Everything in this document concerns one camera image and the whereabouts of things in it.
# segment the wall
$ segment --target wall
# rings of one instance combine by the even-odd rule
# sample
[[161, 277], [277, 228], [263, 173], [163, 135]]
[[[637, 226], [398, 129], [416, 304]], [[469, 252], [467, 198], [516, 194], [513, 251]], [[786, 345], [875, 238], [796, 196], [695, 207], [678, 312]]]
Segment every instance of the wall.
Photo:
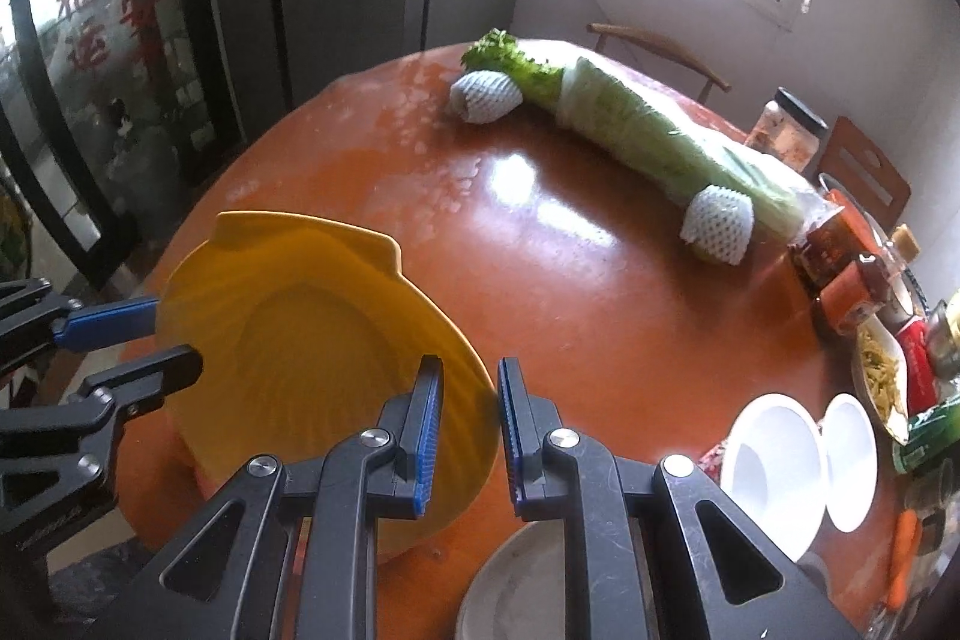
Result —
[[[953, 197], [944, 187], [960, 154], [954, 0], [812, 0], [790, 30], [744, 0], [517, 0], [512, 32], [592, 47], [584, 26], [607, 20], [666, 33], [696, 52], [733, 83], [726, 95], [714, 89], [707, 103], [741, 128], [752, 127], [778, 85], [827, 122], [852, 118], [914, 188], [906, 218], [926, 248], [922, 283], [936, 298], [960, 287], [960, 263], [954, 271], [947, 258], [950, 238], [960, 242], [960, 188]], [[693, 73], [621, 43], [608, 52], [688, 95], [703, 87]]]

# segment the metal bolt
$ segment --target metal bolt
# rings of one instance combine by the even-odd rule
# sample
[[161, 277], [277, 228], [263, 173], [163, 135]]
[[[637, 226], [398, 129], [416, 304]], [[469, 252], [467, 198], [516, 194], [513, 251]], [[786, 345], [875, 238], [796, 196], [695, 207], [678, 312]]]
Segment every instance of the metal bolt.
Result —
[[553, 429], [550, 432], [550, 441], [558, 448], [572, 448], [580, 442], [580, 435], [573, 429]]
[[100, 474], [101, 466], [100, 462], [97, 461], [97, 456], [90, 456], [89, 453], [84, 453], [83, 456], [80, 456], [80, 461], [77, 462], [77, 469], [85, 475], [97, 477]]
[[247, 471], [253, 477], [267, 477], [277, 472], [277, 460], [273, 456], [257, 456], [247, 464]]
[[390, 442], [390, 432], [387, 429], [367, 429], [360, 432], [360, 441], [368, 448], [379, 448]]
[[664, 471], [669, 472], [673, 477], [689, 477], [693, 474], [693, 461], [686, 456], [680, 456], [674, 453], [673, 456], [664, 458]]

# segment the carrot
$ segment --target carrot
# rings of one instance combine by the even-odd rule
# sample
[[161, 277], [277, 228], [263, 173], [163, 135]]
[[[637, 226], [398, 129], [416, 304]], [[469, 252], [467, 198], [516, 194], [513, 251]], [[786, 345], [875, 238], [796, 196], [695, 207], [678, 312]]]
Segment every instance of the carrot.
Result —
[[905, 510], [896, 519], [894, 548], [890, 555], [890, 587], [887, 590], [887, 610], [896, 613], [906, 604], [910, 568], [913, 566], [923, 524], [913, 510]]

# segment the red container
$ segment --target red container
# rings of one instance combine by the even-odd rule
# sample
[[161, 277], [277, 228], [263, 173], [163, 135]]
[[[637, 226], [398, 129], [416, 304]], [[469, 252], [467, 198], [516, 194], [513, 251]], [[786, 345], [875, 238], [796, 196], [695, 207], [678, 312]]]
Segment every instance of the red container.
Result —
[[939, 400], [937, 380], [926, 355], [926, 321], [913, 317], [896, 333], [906, 357], [906, 408], [908, 415], [929, 410]]

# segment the bowl of noodles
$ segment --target bowl of noodles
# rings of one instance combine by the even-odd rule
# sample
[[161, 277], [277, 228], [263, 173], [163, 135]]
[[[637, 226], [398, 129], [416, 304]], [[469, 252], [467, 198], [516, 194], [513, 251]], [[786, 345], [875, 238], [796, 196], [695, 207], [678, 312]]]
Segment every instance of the bowl of noodles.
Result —
[[877, 316], [856, 332], [853, 387], [877, 429], [906, 445], [906, 357], [894, 335]]

